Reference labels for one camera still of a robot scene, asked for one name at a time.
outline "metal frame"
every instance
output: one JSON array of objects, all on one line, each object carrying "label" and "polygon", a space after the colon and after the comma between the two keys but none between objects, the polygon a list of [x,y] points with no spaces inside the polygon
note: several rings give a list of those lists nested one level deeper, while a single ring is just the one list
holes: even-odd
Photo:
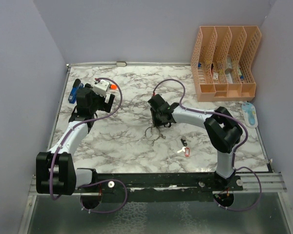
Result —
[{"label": "metal frame", "polygon": [[[95,62],[95,63],[78,63],[78,64],[67,64],[67,73],[66,73],[66,78],[65,78],[65,82],[64,82],[64,86],[63,86],[63,90],[62,90],[62,94],[61,94],[61,99],[58,105],[58,109],[56,112],[56,117],[55,117],[55,121],[53,123],[53,127],[52,127],[52,133],[50,136],[50,140],[48,143],[48,149],[51,147],[52,144],[52,140],[53,140],[53,136],[54,136],[54,132],[55,132],[55,128],[57,125],[57,121],[58,121],[58,116],[59,116],[59,112],[61,109],[61,105],[62,105],[62,101],[63,101],[63,97],[64,97],[64,93],[65,93],[65,89],[66,89],[66,84],[69,78],[69,74],[70,74],[70,70],[72,66],[114,66],[116,65],[116,62]],[[139,65],[139,66],[154,66],[154,65],[158,65],[158,66],[188,66],[190,65],[189,63],[156,63],[156,62],[127,62],[127,65],[129,66],[135,66],[135,65]],[[259,141],[264,153],[264,157],[265,160],[267,162],[267,165],[270,166],[269,163],[269,159],[267,157],[266,154],[266,150],[264,148],[263,145],[263,141],[259,132],[259,129],[256,128],[258,137],[259,137]],[[250,173],[238,173],[237,175],[239,175],[241,177],[241,180],[243,181],[243,190],[242,191],[235,191],[234,193],[256,193],[259,191],[258,189],[258,182],[256,180],[256,178],[250,174]],[[260,181],[262,183],[262,189],[264,193],[267,192],[272,192],[272,193],[276,193],[278,192],[279,194],[279,198],[280,198],[280,202],[288,223],[288,226],[290,228],[291,233],[293,234],[293,210],[290,204],[290,200],[288,198],[288,195],[286,193],[287,189],[283,180],[283,177],[281,175],[281,173],[259,173],[257,174],[260,178]],[[29,190],[29,195],[27,198],[27,203],[26,203],[26,207],[25,207],[25,211],[21,220],[21,224],[20,224],[20,228],[19,228],[19,234],[25,234],[28,232],[29,229],[29,225],[30,225],[30,220],[34,211],[34,207],[35,207],[35,202],[36,202],[36,198],[38,195],[42,195],[42,194],[38,194],[36,191],[36,177],[33,176],[31,185],[30,185],[30,190]],[[82,193],[81,191],[75,191],[75,193],[73,195],[98,195],[98,193]]]}]

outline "marble table top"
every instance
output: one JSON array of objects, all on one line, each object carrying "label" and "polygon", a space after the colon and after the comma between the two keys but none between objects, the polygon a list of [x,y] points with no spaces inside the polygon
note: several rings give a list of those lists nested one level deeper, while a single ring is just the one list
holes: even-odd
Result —
[{"label": "marble table top", "polygon": [[[176,173],[213,172],[217,165],[216,149],[212,146],[206,130],[187,124],[173,124],[161,128],[165,139],[152,142],[145,137],[145,130],[151,126],[151,112],[148,100],[155,85],[166,79],[180,80],[186,87],[183,104],[200,109],[226,107],[233,117],[243,120],[242,102],[197,102],[189,66],[101,66],[72,67],[68,78],[62,106],[59,113],[54,145],[68,126],[68,119],[75,104],[68,102],[68,96],[75,79],[93,84],[94,78],[106,77],[116,81],[123,92],[120,110],[110,118],[94,123],[90,133],[79,145],[73,157],[75,168],[95,168],[99,173]],[[118,91],[113,107],[119,103]],[[169,103],[179,102],[182,88],[177,82],[162,84],[157,93]],[[106,115],[98,112],[99,117]],[[268,171],[267,160],[255,129],[248,128],[248,141],[237,150],[235,166],[247,166],[254,171]],[[181,136],[186,136],[190,157],[178,154],[182,148]]]}]

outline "gray floor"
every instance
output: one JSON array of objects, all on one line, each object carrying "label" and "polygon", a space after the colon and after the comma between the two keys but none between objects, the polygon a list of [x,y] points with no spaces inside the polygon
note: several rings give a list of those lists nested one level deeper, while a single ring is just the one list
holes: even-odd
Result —
[{"label": "gray floor", "polygon": [[[234,206],[253,204],[258,194],[235,195]],[[118,204],[101,204],[113,209]],[[52,201],[38,196],[30,234],[289,234],[278,194],[265,193],[248,212],[225,211],[214,202],[128,203],[113,214],[81,211],[79,196]]]}]

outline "perforated divider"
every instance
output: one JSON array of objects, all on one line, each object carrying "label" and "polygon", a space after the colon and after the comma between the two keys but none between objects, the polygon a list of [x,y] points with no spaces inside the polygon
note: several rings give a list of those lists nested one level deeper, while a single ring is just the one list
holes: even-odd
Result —
[{"label": "perforated divider", "polygon": [[240,59],[242,79],[242,93],[244,100],[251,100],[255,97],[256,83],[251,73],[251,65],[255,57],[261,33],[257,26],[244,26],[247,34],[247,39]]},{"label": "perforated divider", "polygon": [[[260,39],[257,26],[201,26],[191,59],[197,100],[252,100],[256,84],[251,64]],[[225,70],[227,56],[232,70]],[[243,78],[238,74],[238,65]],[[213,72],[218,73],[218,79],[213,80]]]},{"label": "perforated divider", "polygon": [[213,57],[213,72],[218,73],[218,80],[213,79],[216,90],[215,98],[225,98],[228,92],[225,63],[232,39],[232,33],[229,27],[226,26],[215,27],[215,29],[217,32],[217,41]]}]

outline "gray wall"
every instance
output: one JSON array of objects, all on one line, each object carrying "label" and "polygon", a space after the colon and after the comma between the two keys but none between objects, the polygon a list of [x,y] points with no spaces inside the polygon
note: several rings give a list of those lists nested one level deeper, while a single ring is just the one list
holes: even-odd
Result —
[{"label": "gray wall", "polygon": [[31,0],[0,0],[0,234],[17,233],[65,61]]},{"label": "gray wall", "polygon": [[189,62],[200,25],[261,25],[274,0],[34,0],[68,63]]},{"label": "gray wall", "polygon": [[261,27],[253,66],[259,130],[293,205],[293,0],[278,0]]}]

